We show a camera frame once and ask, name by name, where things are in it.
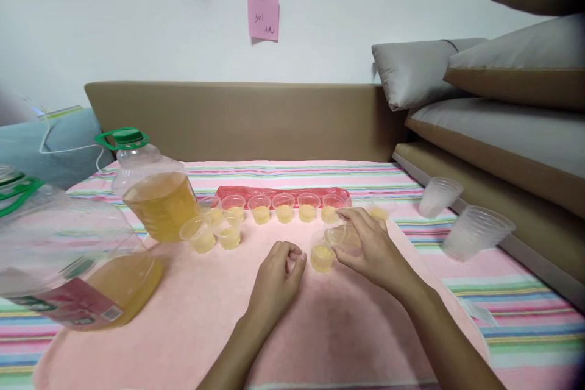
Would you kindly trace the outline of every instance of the red label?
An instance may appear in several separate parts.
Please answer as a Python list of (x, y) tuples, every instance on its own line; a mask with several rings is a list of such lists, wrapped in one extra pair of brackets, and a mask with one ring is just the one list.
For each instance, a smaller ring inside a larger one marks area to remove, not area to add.
[(78, 277), (50, 291), (8, 299), (74, 329), (101, 328), (123, 314), (114, 302)]

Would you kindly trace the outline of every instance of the cup of juice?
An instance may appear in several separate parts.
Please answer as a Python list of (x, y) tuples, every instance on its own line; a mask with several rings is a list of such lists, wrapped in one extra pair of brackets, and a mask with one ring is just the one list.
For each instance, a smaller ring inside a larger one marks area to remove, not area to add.
[(218, 237), (220, 245), (225, 250), (233, 250), (241, 241), (242, 221), (237, 214), (224, 213), (223, 220), (213, 227), (213, 233)]
[(316, 232), (311, 239), (311, 266), (318, 273), (326, 273), (331, 269), (335, 253), (327, 243), (322, 232)]
[(327, 194), (323, 197), (323, 209), (321, 210), (321, 219), (326, 224), (332, 224), (339, 219), (335, 211), (346, 206), (345, 201), (335, 194)]
[(317, 217), (317, 209), (321, 205), (321, 198), (311, 192), (299, 195), (299, 218), (302, 222), (313, 222)]
[(373, 196), (369, 199), (366, 208), (370, 216), (387, 221), (390, 214), (396, 209), (396, 201), (391, 197)]
[(211, 218), (205, 215), (196, 216), (184, 223), (179, 230), (179, 236), (197, 253), (207, 253), (215, 245)]
[(211, 219), (211, 224), (217, 224), (223, 218), (221, 211), (221, 200), (216, 196), (208, 196), (197, 200), (199, 203), (199, 211)]
[(278, 220), (288, 224), (294, 216), (294, 196), (288, 193), (280, 193), (272, 197), (272, 207), (276, 211)]
[(262, 225), (270, 221), (270, 198), (256, 195), (248, 201), (248, 209), (252, 212), (256, 224)]
[(228, 195), (227, 197), (221, 200), (221, 211), (223, 212), (224, 216), (229, 217), (231, 219), (237, 218), (241, 223), (244, 221), (244, 206), (246, 205), (246, 200), (242, 195)]

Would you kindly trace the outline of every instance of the teal fabric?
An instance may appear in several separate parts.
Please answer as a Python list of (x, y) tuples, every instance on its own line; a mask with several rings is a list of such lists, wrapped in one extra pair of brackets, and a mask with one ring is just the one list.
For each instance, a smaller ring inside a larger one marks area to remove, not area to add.
[[(94, 137), (102, 132), (93, 110), (83, 109), (49, 120), (51, 132), (44, 151), (60, 151), (95, 144)], [(25, 174), (46, 183), (68, 189), (94, 174), (98, 147), (59, 154), (41, 154), (38, 148), (47, 129), (44, 121), (0, 127), (0, 164), (12, 165)], [(114, 160), (104, 151), (99, 166)]]

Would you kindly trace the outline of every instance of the empty plastic cup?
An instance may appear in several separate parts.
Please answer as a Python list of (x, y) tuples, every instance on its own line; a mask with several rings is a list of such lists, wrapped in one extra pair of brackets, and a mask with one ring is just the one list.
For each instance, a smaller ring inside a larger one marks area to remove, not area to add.
[(240, 222), (244, 220), (244, 206), (246, 200), (242, 195), (228, 195), (221, 200), (221, 210), (224, 215), (239, 216)]
[(223, 218), (221, 200), (216, 196), (208, 196), (198, 200), (200, 212), (211, 219), (212, 224), (217, 224)]
[(463, 186), (455, 180), (445, 177), (432, 178), (419, 204), (419, 213), (428, 219), (433, 219), (447, 207), (451, 206), (463, 192)]
[(272, 197), (272, 207), (276, 211), (278, 220), (283, 224), (288, 224), (294, 216), (294, 196), (288, 193), (280, 193)]
[(241, 219), (237, 214), (224, 213), (223, 220), (213, 227), (220, 245), (225, 250), (233, 250), (241, 241)]
[(326, 273), (331, 269), (335, 253), (331, 250), (322, 232), (316, 232), (311, 238), (311, 266), (316, 272)]
[(321, 198), (311, 192), (299, 195), (299, 218), (302, 222), (313, 222), (317, 217), (317, 209), (321, 205)]
[(339, 215), (335, 211), (344, 208), (346, 202), (335, 194), (327, 194), (323, 197), (323, 209), (321, 210), (321, 219), (327, 224), (332, 224), (338, 220)]
[(468, 206), (453, 223), (441, 247), (454, 259), (466, 261), (482, 250), (495, 247), (515, 229), (514, 223), (499, 213)]
[(248, 201), (248, 209), (252, 212), (256, 224), (266, 224), (270, 221), (270, 198), (266, 195), (256, 195)]
[(207, 253), (215, 245), (215, 236), (208, 216), (196, 216), (184, 223), (179, 236), (197, 253)]

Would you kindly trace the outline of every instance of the white wall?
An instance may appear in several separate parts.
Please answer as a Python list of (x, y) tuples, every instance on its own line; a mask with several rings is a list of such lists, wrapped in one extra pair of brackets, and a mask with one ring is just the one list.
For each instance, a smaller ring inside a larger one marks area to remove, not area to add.
[(87, 105), (83, 85), (98, 80), (370, 83), (372, 44), (493, 38), (541, 20), (490, 0), (280, 0), (280, 41), (252, 46), (246, 10), (246, 0), (0, 0), (0, 86), (56, 110)]

